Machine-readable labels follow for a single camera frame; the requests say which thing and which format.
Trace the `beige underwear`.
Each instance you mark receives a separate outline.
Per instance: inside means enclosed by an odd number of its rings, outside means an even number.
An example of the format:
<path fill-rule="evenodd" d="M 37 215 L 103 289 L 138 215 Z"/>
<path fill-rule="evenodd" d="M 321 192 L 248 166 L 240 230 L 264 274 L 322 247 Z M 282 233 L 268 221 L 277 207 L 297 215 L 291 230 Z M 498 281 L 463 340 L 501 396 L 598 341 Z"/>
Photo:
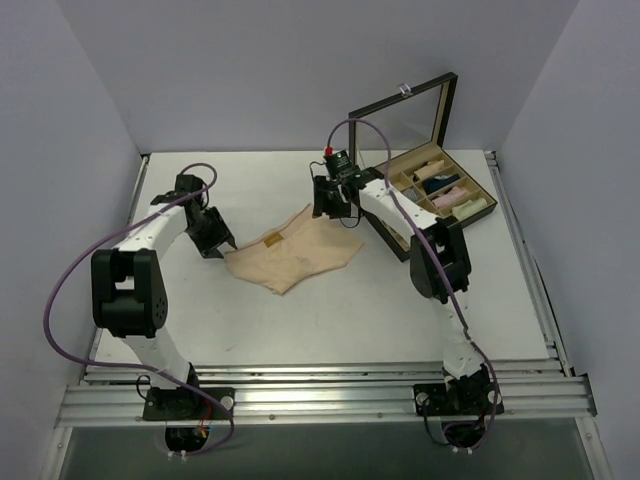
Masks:
<path fill-rule="evenodd" d="M 224 255 L 235 278 L 283 295 L 301 281 L 348 265 L 364 246 L 355 234 L 306 205 L 284 224 Z"/>

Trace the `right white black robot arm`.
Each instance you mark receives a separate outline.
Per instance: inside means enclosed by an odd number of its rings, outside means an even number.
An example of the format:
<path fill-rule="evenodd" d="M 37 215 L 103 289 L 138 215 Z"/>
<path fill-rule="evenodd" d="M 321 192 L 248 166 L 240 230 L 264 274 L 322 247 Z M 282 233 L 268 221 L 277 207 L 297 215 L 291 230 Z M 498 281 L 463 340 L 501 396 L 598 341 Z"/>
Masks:
<path fill-rule="evenodd" d="M 410 279 L 417 292 L 441 309 L 438 314 L 443 370 L 449 382 L 444 400 L 455 412 L 480 400 L 471 380 L 488 366 L 465 318 L 471 262 L 459 222 L 441 218 L 412 202 L 385 179 L 357 173 L 346 179 L 313 177 L 313 216 L 347 217 L 354 207 L 375 216 L 409 245 Z"/>

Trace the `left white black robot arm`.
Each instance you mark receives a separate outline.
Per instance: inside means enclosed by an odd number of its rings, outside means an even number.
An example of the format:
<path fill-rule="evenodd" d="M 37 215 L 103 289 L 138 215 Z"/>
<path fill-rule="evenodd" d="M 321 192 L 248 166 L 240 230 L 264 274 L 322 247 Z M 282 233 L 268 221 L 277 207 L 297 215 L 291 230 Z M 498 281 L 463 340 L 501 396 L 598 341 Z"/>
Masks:
<path fill-rule="evenodd" d="M 205 260 L 221 259 L 224 244 L 236 246 L 219 210 L 208 204 L 208 185 L 184 171 L 172 190 L 153 198 L 147 216 L 120 242 L 91 255 L 91 289 L 96 326 L 149 367 L 153 387 L 169 390 L 165 405 L 170 412 L 190 419 L 200 411 L 202 395 L 192 364 L 165 327 L 169 301 L 160 266 L 182 235 Z"/>

